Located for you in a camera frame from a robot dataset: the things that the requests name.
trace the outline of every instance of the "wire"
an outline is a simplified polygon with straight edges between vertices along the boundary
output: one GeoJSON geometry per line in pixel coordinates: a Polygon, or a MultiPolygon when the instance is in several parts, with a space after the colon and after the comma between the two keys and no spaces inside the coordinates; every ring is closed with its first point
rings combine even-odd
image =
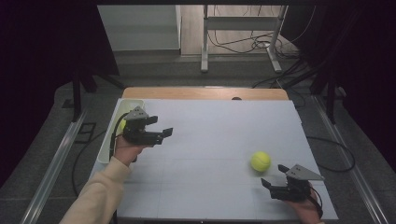
{"type": "Polygon", "coordinates": [[[315,15],[315,11],[316,11],[316,10],[317,10],[317,7],[314,7],[314,10],[312,11],[312,14],[311,14],[311,18],[309,19],[309,22],[308,22],[308,24],[305,26],[305,29],[303,30],[303,32],[302,32],[299,36],[297,36],[295,39],[289,41],[289,43],[292,43],[292,42],[298,40],[303,34],[305,34],[306,30],[308,29],[309,25],[311,24],[312,19],[314,18],[314,15],[315,15]]]}
{"type": "Polygon", "coordinates": [[[289,74],[292,74],[293,71],[296,70],[303,62],[304,62],[303,59],[298,60],[298,61],[297,61],[296,63],[294,63],[290,68],[288,68],[288,70],[284,71],[281,75],[279,75],[279,76],[277,76],[277,77],[270,77],[270,78],[267,78],[267,79],[262,80],[262,81],[258,81],[258,82],[254,83],[254,84],[252,85],[251,89],[254,89],[254,88],[258,87],[258,86],[261,85],[262,83],[265,83],[265,82],[268,82],[268,81],[271,81],[271,80],[274,80],[274,79],[281,78],[281,77],[287,76],[287,75],[289,75],[289,74]]]}
{"type": "Polygon", "coordinates": [[[295,108],[296,109],[300,109],[306,106],[306,100],[303,97],[302,94],[300,94],[299,92],[297,92],[296,90],[294,90],[293,88],[289,88],[289,90],[293,91],[297,96],[299,96],[301,99],[303,99],[303,105],[296,105],[295,108]]]}
{"type": "Polygon", "coordinates": [[[129,113],[124,113],[122,114],[119,119],[117,120],[116,126],[114,127],[114,132],[111,134],[111,139],[110,139],[110,147],[108,151],[108,160],[110,161],[111,157],[114,154],[114,146],[116,145],[116,134],[117,134],[117,129],[119,128],[119,125],[124,117],[126,117],[129,113]]]}
{"type": "MultiPolygon", "coordinates": [[[[247,11],[244,13],[243,16],[245,16],[245,15],[248,13],[248,10],[249,10],[249,7],[247,7],[247,11]]],[[[217,11],[217,12],[219,13],[219,15],[221,16],[221,13],[220,13],[220,11],[219,11],[219,7],[218,7],[217,5],[214,5],[214,7],[213,7],[213,16],[216,16],[216,11],[217,11]]],[[[261,11],[262,11],[262,6],[259,7],[259,12],[258,12],[258,15],[257,15],[257,16],[260,16],[260,12],[261,12],[261,11]]],[[[217,31],[215,30],[215,31],[214,31],[214,34],[215,34],[215,41],[216,41],[217,44],[215,44],[214,41],[212,41],[212,38],[211,38],[210,34],[207,34],[207,35],[208,35],[208,37],[209,37],[210,42],[212,42],[212,44],[213,44],[214,46],[218,47],[218,48],[227,49],[227,50],[232,51],[232,52],[234,52],[234,53],[249,53],[249,52],[253,51],[254,49],[267,49],[268,47],[265,45],[265,43],[270,43],[270,42],[269,42],[269,41],[259,41],[258,38],[264,37],[264,36],[271,37],[270,35],[271,35],[272,33],[273,33],[273,32],[268,33],[268,34],[266,34],[266,35],[253,36],[253,31],[252,31],[249,38],[244,38],[244,39],[235,40],[235,41],[226,42],[226,43],[220,43],[220,42],[218,41],[217,31]],[[230,48],[228,48],[228,47],[224,47],[224,46],[223,46],[223,45],[234,44],[234,43],[238,43],[238,42],[242,42],[242,41],[246,41],[246,40],[253,40],[253,43],[251,44],[251,49],[250,49],[250,50],[247,50],[247,51],[237,51],[237,50],[230,49],[230,48]]]]}
{"type": "Polygon", "coordinates": [[[299,50],[296,50],[297,53],[284,53],[282,51],[283,46],[287,45],[288,43],[287,44],[283,44],[283,42],[280,39],[278,39],[277,41],[280,42],[280,46],[277,46],[277,47],[274,48],[275,54],[276,54],[277,57],[282,58],[282,59],[297,59],[297,58],[300,58],[300,51],[299,50]]]}
{"type": "Polygon", "coordinates": [[[237,51],[237,50],[234,50],[234,49],[230,49],[230,48],[224,47],[224,46],[222,46],[222,45],[217,45],[217,44],[215,44],[215,43],[212,41],[212,38],[210,37],[210,34],[207,34],[207,36],[209,37],[210,42],[212,42],[212,44],[213,44],[214,46],[216,46],[216,47],[218,47],[218,48],[227,49],[227,50],[230,50],[230,51],[235,52],[235,53],[249,53],[249,52],[255,50],[255,49],[249,49],[249,50],[247,50],[247,51],[237,51]]]}
{"type": "Polygon", "coordinates": [[[78,155],[77,155],[77,157],[76,157],[76,159],[74,161],[73,169],[72,169],[72,184],[73,184],[73,191],[75,192],[76,196],[79,195],[79,193],[77,191],[77,187],[76,187],[76,182],[75,182],[75,171],[76,171],[76,166],[77,166],[78,159],[81,156],[82,152],[90,145],[90,143],[92,143],[96,138],[98,138],[100,135],[102,135],[105,132],[106,131],[102,131],[101,133],[97,134],[94,138],[92,138],[89,142],[87,142],[87,144],[78,153],[78,155]]]}
{"type": "Polygon", "coordinates": [[[346,168],[346,169],[344,169],[344,170],[335,170],[335,169],[333,169],[333,168],[329,168],[329,167],[326,167],[326,166],[324,166],[324,165],[321,165],[321,164],[317,163],[317,165],[318,165],[319,167],[321,167],[321,168],[323,168],[323,169],[325,169],[325,170],[328,170],[328,171],[336,172],[336,173],[348,172],[348,171],[352,170],[352,169],[355,167],[355,164],[356,164],[355,156],[354,156],[353,153],[349,150],[349,148],[347,148],[346,146],[344,146],[344,145],[342,145],[342,144],[340,144],[340,143],[338,143],[338,142],[335,142],[335,141],[326,139],[326,138],[313,137],[313,136],[307,136],[306,138],[336,144],[337,146],[341,147],[345,152],[347,152],[347,153],[350,155],[351,159],[352,159],[352,164],[350,165],[350,167],[348,167],[348,168],[346,168]]]}
{"type": "Polygon", "coordinates": [[[312,187],[309,187],[309,188],[311,188],[318,195],[318,197],[320,199],[320,204],[318,204],[317,200],[315,200],[311,195],[308,195],[308,200],[311,203],[313,203],[314,206],[317,208],[319,218],[322,218],[322,216],[323,216],[323,201],[321,200],[320,194],[314,188],[312,188],[312,187]]]}
{"type": "Polygon", "coordinates": [[[272,10],[272,6],[270,6],[270,8],[271,8],[272,16],[274,16],[274,11],[272,10]]]}

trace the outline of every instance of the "gray floor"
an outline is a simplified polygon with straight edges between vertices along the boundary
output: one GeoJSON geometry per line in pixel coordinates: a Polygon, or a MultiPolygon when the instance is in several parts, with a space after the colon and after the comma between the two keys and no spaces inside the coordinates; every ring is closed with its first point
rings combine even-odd
{"type": "MultiPolygon", "coordinates": [[[[245,57],[212,55],[209,58],[207,74],[201,74],[199,71],[199,57],[116,55],[121,76],[115,79],[126,86],[250,87],[256,81],[276,76],[265,55],[245,57]]],[[[284,68],[288,68],[292,63],[293,61],[281,61],[284,68]]],[[[99,88],[96,93],[92,94],[92,101],[84,122],[95,122],[94,135],[97,135],[107,128],[122,90],[99,77],[95,79],[99,88]]],[[[308,79],[293,87],[288,91],[289,97],[297,107],[306,135],[330,138],[318,108],[309,94],[310,81],[308,79]]],[[[260,88],[268,88],[268,86],[268,84],[262,85],[260,88]]],[[[0,189],[1,223],[21,221],[73,117],[73,109],[63,108],[64,101],[71,98],[70,84],[56,91],[55,104],[40,133],[11,178],[0,189]]],[[[336,101],[334,112],[336,126],[346,141],[346,145],[354,153],[357,164],[379,200],[389,223],[396,223],[396,174],[345,111],[342,101],[336,101]]],[[[103,137],[102,134],[92,141],[78,160],[75,172],[78,190],[89,177],[103,137]]],[[[86,135],[80,134],[77,140],[86,138],[86,135]]],[[[317,162],[331,167],[344,167],[337,147],[314,140],[309,140],[309,143],[317,162]]],[[[84,144],[75,143],[72,146],[37,223],[59,222],[67,208],[76,199],[71,174],[76,157],[83,148],[84,144]]],[[[338,221],[329,223],[374,223],[349,173],[337,174],[323,169],[320,171],[326,177],[325,184],[340,218],[338,221]]]]}

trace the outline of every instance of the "human hand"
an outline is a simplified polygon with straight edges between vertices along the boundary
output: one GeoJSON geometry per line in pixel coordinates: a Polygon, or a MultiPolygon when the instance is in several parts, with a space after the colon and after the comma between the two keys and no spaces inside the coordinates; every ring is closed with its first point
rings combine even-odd
{"type": "MultiPolygon", "coordinates": [[[[317,194],[311,189],[311,197],[318,200],[317,194]]],[[[297,217],[300,219],[301,223],[303,224],[317,224],[320,221],[320,217],[318,214],[318,210],[315,205],[310,202],[309,200],[305,200],[303,202],[290,202],[290,201],[283,201],[288,204],[291,208],[293,208],[294,212],[296,213],[297,217]]]]}
{"type": "Polygon", "coordinates": [[[126,166],[129,166],[137,155],[139,155],[146,147],[152,146],[136,146],[126,141],[125,138],[120,135],[116,138],[114,157],[126,166]]]}

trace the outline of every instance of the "beige sleeve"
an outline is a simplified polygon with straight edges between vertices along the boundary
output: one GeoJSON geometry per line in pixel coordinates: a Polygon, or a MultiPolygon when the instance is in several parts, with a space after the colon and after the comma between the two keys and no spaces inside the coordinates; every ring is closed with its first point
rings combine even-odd
{"type": "Polygon", "coordinates": [[[108,223],[120,204],[123,182],[132,169],[132,164],[127,167],[111,158],[105,170],[88,180],[61,223],[108,223]]]}

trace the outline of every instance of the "yellow ball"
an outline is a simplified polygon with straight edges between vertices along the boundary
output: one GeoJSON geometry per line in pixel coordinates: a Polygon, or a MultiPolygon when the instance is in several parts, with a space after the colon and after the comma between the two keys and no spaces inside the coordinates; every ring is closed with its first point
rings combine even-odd
{"type": "Polygon", "coordinates": [[[122,119],[119,125],[120,132],[122,132],[123,128],[125,128],[125,124],[126,124],[126,120],[122,119]]]}
{"type": "Polygon", "coordinates": [[[251,156],[250,165],[256,171],[264,172],[271,166],[271,158],[266,152],[257,151],[251,156]]]}

